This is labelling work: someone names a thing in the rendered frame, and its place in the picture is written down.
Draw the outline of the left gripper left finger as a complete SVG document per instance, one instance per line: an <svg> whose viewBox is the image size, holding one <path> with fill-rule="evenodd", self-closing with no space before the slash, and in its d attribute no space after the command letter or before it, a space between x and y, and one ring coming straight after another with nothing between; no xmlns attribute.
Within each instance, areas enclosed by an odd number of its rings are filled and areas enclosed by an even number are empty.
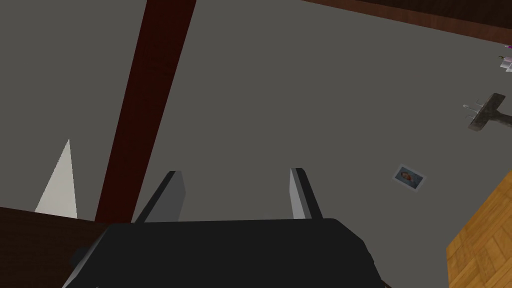
<svg viewBox="0 0 512 288"><path fill-rule="evenodd" d="M185 196L182 172L169 171L134 222L177 222Z"/></svg>

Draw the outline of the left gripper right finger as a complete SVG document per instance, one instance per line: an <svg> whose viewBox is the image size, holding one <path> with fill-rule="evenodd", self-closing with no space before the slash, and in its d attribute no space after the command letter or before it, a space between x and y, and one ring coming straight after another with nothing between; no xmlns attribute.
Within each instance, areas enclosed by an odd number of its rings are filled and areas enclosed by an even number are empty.
<svg viewBox="0 0 512 288"><path fill-rule="evenodd" d="M307 174L303 168L291 168L289 196L293 219L323 219Z"/></svg>

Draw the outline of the small framed portrait picture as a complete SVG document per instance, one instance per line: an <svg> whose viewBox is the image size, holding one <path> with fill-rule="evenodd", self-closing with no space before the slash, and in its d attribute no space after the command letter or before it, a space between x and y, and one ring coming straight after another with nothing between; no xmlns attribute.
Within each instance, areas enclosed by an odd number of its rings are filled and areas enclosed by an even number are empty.
<svg viewBox="0 0 512 288"><path fill-rule="evenodd" d="M392 180L417 193L427 177L404 164L400 164L393 173Z"/></svg>

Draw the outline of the grey wall coat rack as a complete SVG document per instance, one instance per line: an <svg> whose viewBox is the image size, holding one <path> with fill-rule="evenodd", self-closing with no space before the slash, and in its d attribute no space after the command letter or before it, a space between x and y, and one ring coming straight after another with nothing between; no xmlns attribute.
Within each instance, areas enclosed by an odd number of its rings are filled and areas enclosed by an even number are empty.
<svg viewBox="0 0 512 288"><path fill-rule="evenodd" d="M475 103L479 106L479 110L473 109L469 105L464 104L464 108L475 112L474 116L468 116L471 118L468 129L475 132L481 131L488 122L496 122L512 129L512 116L504 114L498 110L498 107L503 103L505 98L505 95L493 93L484 104Z"/></svg>

